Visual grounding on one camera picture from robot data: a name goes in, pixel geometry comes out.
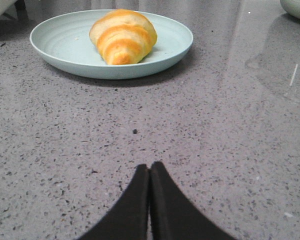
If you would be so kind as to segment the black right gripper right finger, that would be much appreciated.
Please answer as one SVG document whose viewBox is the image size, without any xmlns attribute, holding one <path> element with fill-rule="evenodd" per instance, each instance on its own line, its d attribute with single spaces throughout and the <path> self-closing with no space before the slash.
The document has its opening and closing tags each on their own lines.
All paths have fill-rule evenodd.
<svg viewBox="0 0 300 240">
<path fill-rule="evenodd" d="M 233 240 L 182 193 L 162 162 L 150 169 L 150 218 L 154 240 Z"/>
</svg>

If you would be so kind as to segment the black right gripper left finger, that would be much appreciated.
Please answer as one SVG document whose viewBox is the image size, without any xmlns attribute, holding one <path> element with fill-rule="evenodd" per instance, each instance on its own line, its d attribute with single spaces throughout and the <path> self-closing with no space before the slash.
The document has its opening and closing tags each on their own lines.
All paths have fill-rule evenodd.
<svg viewBox="0 0 300 240">
<path fill-rule="evenodd" d="M 148 230 L 150 173 L 146 164 L 135 173 L 118 201 L 81 240 L 145 240 Z"/>
</svg>

